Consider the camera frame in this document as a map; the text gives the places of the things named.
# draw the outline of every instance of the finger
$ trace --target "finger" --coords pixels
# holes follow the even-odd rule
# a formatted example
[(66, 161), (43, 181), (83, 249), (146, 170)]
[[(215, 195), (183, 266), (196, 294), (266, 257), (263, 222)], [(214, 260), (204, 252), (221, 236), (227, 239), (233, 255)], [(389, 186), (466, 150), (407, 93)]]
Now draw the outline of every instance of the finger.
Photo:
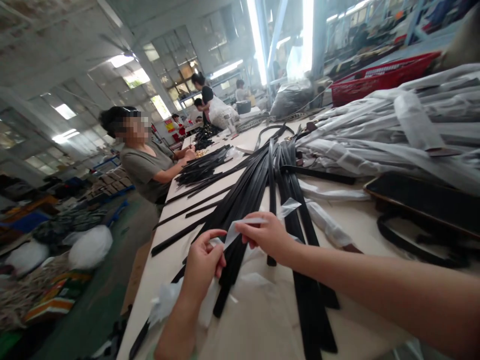
[(218, 265), (222, 254), (224, 253), (224, 245), (218, 244), (213, 248), (213, 250), (207, 255), (208, 259), (215, 264), (215, 267)]
[(249, 213), (247, 216), (245, 216), (244, 219), (262, 218), (267, 220), (271, 214), (272, 214), (271, 212), (256, 211), (256, 212)]
[(237, 222), (235, 224), (235, 230), (252, 240), (256, 239), (260, 235), (259, 232), (261, 231), (258, 227), (254, 227), (241, 222)]
[(197, 240), (195, 240), (194, 244), (207, 244), (210, 239), (219, 237), (219, 236), (224, 236), (227, 235), (227, 232), (222, 229), (212, 229), (212, 230), (207, 230), (204, 233), (202, 233)]
[(221, 254), (221, 257), (220, 257), (220, 261), (218, 262), (218, 264), (224, 268), (227, 266), (227, 260), (225, 259), (225, 253), (222, 253)]

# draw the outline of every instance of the red basket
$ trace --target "red basket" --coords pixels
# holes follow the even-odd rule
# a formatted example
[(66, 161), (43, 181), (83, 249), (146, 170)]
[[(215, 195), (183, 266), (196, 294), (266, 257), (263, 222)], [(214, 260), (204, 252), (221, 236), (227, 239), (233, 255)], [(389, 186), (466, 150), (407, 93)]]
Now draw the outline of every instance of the red basket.
[(441, 51), (429, 52), (354, 72), (330, 86), (333, 106), (340, 107), (362, 99), (375, 90), (396, 88), (421, 78), (430, 63), (440, 54)]

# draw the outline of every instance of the hand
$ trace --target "hand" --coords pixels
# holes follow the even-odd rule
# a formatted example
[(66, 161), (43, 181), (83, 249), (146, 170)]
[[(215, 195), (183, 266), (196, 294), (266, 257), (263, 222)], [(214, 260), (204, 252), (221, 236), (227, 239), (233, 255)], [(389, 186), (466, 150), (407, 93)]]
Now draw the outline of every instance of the hand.
[(298, 243), (287, 233), (280, 220), (271, 212), (254, 212), (245, 219), (262, 218), (263, 224), (236, 223), (235, 229), (242, 234), (242, 243), (253, 249), (257, 246), (280, 264), (285, 264), (293, 248)]
[(210, 239), (224, 236), (225, 230), (209, 230), (201, 234), (190, 246), (186, 258), (185, 277), (181, 287), (186, 299), (202, 303), (214, 276), (220, 278), (222, 269), (227, 266), (224, 255), (224, 245), (213, 247)]

